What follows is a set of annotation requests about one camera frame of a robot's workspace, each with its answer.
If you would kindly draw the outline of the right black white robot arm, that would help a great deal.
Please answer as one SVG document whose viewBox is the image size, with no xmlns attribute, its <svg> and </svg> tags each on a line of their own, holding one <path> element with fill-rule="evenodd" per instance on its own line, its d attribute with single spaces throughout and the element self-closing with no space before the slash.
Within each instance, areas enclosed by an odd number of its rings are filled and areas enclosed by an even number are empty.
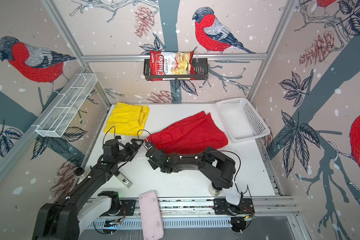
<svg viewBox="0 0 360 240">
<path fill-rule="evenodd" d="M 155 147 L 147 149 L 146 157 L 153 170 L 159 168 L 162 173 L 171 174 L 182 171 L 199 171 L 211 181 L 212 195 L 218 196 L 228 189 L 226 201 L 239 206 L 243 193 L 239 191 L 236 177 L 242 165 L 238 154 L 232 151 L 219 151 L 207 147 L 198 154 L 166 154 Z"/>
</svg>

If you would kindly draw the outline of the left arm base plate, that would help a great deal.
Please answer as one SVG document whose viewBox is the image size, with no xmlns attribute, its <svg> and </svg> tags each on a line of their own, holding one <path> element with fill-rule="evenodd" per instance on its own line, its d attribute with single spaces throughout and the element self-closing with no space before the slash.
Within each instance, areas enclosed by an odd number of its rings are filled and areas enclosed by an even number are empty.
<svg viewBox="0 0 360 240">
<path fill-rule="evenodd" d="M 106 216 L 124 217 L 133 216 L 136 207 L 136 200 L 120 199 L 111 204 L 111 208 L 105 213 Z"/>
</svg>

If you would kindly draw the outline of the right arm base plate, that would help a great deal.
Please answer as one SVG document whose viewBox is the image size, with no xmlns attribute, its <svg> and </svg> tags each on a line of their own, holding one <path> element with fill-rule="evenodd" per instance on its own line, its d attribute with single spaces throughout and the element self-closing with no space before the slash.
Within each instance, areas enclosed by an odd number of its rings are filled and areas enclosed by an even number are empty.
<svg viewBox="0 0 360 240">
<path fill-rule="evenodd" d="M 254 204 L 250 198 L 241 199 L 238 206 L 228 203 L 226 199 L 216 198 L 213 199 L 213 210 L 215 211 L 215 215 L 252 216 L 255 214 Z"/>
</svg>

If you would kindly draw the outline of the yellow shorts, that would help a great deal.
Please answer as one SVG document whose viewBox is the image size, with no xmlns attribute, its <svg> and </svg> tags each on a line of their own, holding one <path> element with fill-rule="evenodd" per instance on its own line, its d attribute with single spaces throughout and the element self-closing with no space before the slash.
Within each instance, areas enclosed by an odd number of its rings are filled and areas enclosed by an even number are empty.
<svg viewBox="0 0 360 240">
<path fill-rule="evenodd" d="M 142 134 L 140 130 L 145 128 L 149 114 L 149 106 L 117 103 L 106 122 L 104 133 L 140 136 Z"/>
</svg>

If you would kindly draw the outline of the white plastic basket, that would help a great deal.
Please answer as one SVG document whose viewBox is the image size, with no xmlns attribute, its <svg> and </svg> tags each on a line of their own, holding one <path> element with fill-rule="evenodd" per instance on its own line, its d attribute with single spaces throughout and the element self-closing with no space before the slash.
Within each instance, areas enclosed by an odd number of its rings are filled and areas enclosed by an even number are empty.
<svg viewBox="0 0 360 240">
<path fill-rule="evenodd" d="M 233 143 L 268 136 L 271 131 L 246 98 L 234 98 L 215 103 L 229 138 Z"/>
</svg>

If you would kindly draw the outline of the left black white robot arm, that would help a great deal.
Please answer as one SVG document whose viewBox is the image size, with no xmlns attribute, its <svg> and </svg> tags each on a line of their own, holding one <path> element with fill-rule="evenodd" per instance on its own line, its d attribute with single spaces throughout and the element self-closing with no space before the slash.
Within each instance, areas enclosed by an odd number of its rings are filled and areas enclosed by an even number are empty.
<svg viewBox="0 0 360 240">
<path fill-rule="evenodd" d="M 92 167 L 88 176 L 74 187 L 66 196 L 53 204 L 44 204 L 37 215 L 33 240 L 77 240 L 81 229 L 79 212 L 90 197 L 107 181 L 115 176 L 120 163 L 130 162 L 138 153 L 144 141 L 132 139 L 126 144 L 119 142 L 120 137 L 103 144 L 103 154 Z"/>
</svg>

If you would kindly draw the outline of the red shorts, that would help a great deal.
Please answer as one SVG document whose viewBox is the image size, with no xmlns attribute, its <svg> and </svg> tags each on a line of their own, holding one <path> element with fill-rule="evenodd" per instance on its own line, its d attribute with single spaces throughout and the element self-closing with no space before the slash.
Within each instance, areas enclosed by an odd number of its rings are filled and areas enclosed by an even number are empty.
<svg viewBox="0 0 360 240">
<path fill-rule="evenodd" d="M 220 149 L 229 141 L 204 111 L 180 120 L 145 139 L 166 154 L 198 154 L 207 147 Z"/>
</svg>

